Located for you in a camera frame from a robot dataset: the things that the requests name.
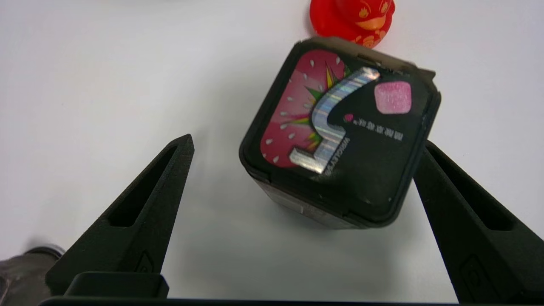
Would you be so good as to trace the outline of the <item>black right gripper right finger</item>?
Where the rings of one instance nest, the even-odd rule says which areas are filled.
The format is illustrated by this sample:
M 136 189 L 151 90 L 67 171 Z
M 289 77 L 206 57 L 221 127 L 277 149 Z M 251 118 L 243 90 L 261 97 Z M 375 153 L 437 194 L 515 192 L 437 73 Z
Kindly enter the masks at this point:
M 459 303 L 543 303 L 542 238 L 432 142 L 414 182 Z

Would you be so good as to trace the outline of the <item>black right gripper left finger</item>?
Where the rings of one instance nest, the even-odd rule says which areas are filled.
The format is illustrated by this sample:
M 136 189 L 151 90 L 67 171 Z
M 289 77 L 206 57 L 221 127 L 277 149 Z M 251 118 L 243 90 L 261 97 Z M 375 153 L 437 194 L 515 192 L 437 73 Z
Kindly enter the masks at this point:
M 47 272 L 52 295 L 84 272 L 161 271 L 194 152 L 186 134 L 156 155 Z

